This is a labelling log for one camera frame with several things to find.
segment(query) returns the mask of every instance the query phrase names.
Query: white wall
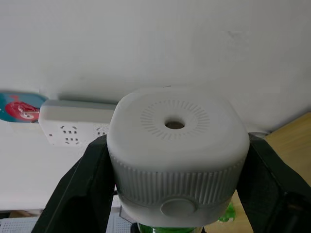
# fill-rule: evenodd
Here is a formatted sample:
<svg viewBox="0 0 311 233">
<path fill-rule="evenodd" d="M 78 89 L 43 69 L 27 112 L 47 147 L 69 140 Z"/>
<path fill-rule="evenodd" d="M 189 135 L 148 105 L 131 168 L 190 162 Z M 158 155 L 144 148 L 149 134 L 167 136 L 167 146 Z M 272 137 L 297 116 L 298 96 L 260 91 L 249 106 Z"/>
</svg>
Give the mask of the white wall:
<svg viewBox="0 0 311 233">
<path fill-rule="evenodd" d="M 213 89 L 249 131 L 278 127 L 311 99 L 310 0 L 2 0 L 0 33 L 1 90 L 118 101 L 145 86 Z M 76 160 L 39 132 L 12 149 L 21 139 L 5 127 L 0 172 L 32 148 L 73 156 L 61 173 Z"/>
</svg>

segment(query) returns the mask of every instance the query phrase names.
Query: white pegboard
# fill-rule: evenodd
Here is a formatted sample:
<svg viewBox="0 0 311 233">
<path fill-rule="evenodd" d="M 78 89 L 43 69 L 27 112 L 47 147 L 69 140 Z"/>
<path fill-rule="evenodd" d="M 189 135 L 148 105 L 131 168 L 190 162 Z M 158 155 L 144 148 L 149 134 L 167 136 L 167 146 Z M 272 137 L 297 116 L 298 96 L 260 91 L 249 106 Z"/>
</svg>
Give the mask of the white pegboard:
<svg viewBox="0 0 311 233">
<path fill-rule="evenodd" d="M 38 217 L 4 218 L 0 221 L 0 233 L 31 233 Z"/>
<path fill-rule="evenodd" d="M 113 213 L 109 216 L 106 233 L 130 233 L 131 223 L 119 217 L 119 213 Z"/>
</svg>

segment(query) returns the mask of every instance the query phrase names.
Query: electrical outlet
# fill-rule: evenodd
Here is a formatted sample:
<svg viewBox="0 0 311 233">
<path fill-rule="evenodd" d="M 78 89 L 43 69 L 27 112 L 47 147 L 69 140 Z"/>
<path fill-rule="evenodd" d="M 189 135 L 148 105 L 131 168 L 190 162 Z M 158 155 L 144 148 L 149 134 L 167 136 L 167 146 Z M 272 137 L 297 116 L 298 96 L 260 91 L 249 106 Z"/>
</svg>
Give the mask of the electrical outlet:
<svg viewBox="0 0 311 233">
<path fill-rule="evenodd" d="M 115 105 L 48 100 L 40 109 L 39 124 L 50 144 L 84 147 L 108 133 Z"/>
</svg>

